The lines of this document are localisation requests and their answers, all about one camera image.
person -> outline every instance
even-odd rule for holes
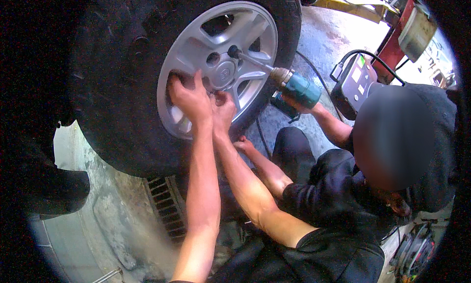
[[[407,92],[409,102],[392,99],[401,92]],[[435,86],[388,86],[377,95],[364,103],[354,127],[321,103],[306,109],[285,98],[301,113],[313,115],[326,137],[343,148],[328,150],[317,161],[307,137],[295,127],[279,131],[272,162],[245,137],[235,146],[256,166],[281,208],[315,227],[345,227],[377,243],[419,211],[436,212],[453,198],[448,177],[454,167],[456,114],[445,91]],[[374,136],[379,127],[382,134]],[[388,139],[389,149],[401,152],[395,161],[400,165],[391,174],[380,165],[384,151],[372,151],[377,148],[371,144],[380,139]]]
[[[194,125],[187,196],[189,234],[172,280],[202,282],[209,272],[220,212],[214,145],[232,193],[262,233],[238,249],[211,282],[376,282],[384,263],[379,245],[345,228],[314,227],[280,210],[269,186],[244,162],[236,150],[238,144],[231,142],[229,128],[236,114],[231,95],[219,91],[208,97],[199,72],[195,86],[186,90],[177,77],[170,78],[173,102]]]

floor drain grate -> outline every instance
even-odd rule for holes
[[[175,176],[157,178],[147,185],[170,239],[181,244],[186,235],[185,202],[178,192]]]

concrete floor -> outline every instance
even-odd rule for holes
[[[302,13],[298,51],[314,63],[330,90],[334,82],[329,74],[341,57],[354,49],[376,51],[389,29],[383,23],[375,24],[328,9],[309,7],[303,8]],[[315,79],[314,72],[299,56],[292,68]],[[325,91],[321,103],[336,115]],[[306,133],[316,158],[334,148],[310,115],[302,115],[299,121],[288,124],[285,115],[268,106],[260,121],[270,150],[273,150],[278,130],[285,126],[299,127]],[[247,130],[246,136],[265,153],[255,124]],[[91,149],[77,122],[57,130],[54,147],[59,168],[85,170],[91,181],[90,197],[83,209],[44,221],[51,248],[69,281],[91,282],[117,267],[123,269],[126,283],[168,280],[178,251],[152,208],[146,180],[121,173],[106,164]],[[385,273],[389,270],[388,257],[393,255],[397,244],[397,238],[391,237],[383,245],[387,258]],[[119,276],[108,280],[120,281]],[[390,276],[382,276],[380,281],[392,282]]]

black shirt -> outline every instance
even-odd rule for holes
[[[246,243],[209,282],[377,282],[384,263],[379,245],[341,229],[305,235],[296,248],[266,235]]]
[[[291,184],[282,208],[315,227],[340,227],[378,243],[397,222],[391,208],[371,193],[355,164],[353,145],[326,151],[312,168],[307,184]]]

wheel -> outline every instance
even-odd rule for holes
[[[169,73],[202,69],[208,91],[226,90],[241,134],[276,86],[227,55],[231,45],[290,67],[301,31],[299,0],[94,0],[77,28],[69,92],[86,139],[131,175],[178,172],[189,159],[191,123],[172,106]]]

